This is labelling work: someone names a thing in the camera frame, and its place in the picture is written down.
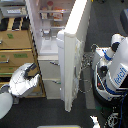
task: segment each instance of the refrigerator door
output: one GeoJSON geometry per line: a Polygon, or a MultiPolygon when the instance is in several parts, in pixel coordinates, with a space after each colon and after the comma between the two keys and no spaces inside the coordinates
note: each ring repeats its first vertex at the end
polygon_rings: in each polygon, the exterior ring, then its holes
{"type": "Polygon", "coordinates": [[[64,101],[70,112],[77,97],[92,0],[76,0],[64,30],[64,101]]]}

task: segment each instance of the gray floor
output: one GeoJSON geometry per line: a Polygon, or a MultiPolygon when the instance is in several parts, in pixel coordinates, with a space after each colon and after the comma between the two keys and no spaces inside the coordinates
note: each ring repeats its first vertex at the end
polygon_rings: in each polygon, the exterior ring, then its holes
{"type": "Polygon", "coordinates": [[[127,36],[120,22],[120,13],[126,8],[128,8],[127,0],[124,3],[120,0],[107,0],[104,4],[99,4],[94,0],[85,52],[91,52],[92,44],[97,44],[99,47],[110,46],[113,34],[127,36]]]}

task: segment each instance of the refrigerator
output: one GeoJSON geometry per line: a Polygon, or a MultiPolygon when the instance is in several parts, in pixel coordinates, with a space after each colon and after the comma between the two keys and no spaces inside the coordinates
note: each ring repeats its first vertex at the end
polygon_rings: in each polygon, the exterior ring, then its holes
{"type": "Polygon", "coordinates": [[[46,96],[63,100],[68,112],[79,90],[91,4],[92,0],[26,0],[46,96]]]}

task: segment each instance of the shelf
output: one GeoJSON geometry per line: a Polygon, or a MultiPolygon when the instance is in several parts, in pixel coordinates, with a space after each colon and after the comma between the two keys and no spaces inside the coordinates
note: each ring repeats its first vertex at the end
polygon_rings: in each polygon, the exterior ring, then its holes
{"type": "Polygon", "coordinates": [[[39,13],[70,13],[71,9],[65,10],[40,10],[39,13]]]}
{"type": "Polygon", "coordinates": [[[60,30],[60,29],[65,29],[65,26],[60,26],[60,27],[51,26],[50,29],[51,29],[51,30],[60,30]]]}
{"type": "Polygon", "coordinates": [[[57,30],[57,29],[65,29],[65,26],[51,27],[51,30],[57,30]]]}

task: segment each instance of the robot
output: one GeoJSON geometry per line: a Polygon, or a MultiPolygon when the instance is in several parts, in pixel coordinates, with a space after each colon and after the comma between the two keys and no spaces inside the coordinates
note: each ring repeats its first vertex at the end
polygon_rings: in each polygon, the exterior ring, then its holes
{"type": "MultiPolygon", "coordinates": [[[[128,10],[121,12],[120,20],[128,34],[128,10]]],[[[114,34],[111,47],[96,48],[92,69],[94,94],[109,105],[115,106],[128,91],[128,37],[114,34]]]]}
{"type": "Polygon", "coordinates": [[[40,75],[36,73],[29,78],[28,72],[34,70],[34,63],[26,63],[19,67],[12,75],[9,84],[0,88],[0,119],[11,109],[15,98],[28,96],[39,82],[40,75]]]}

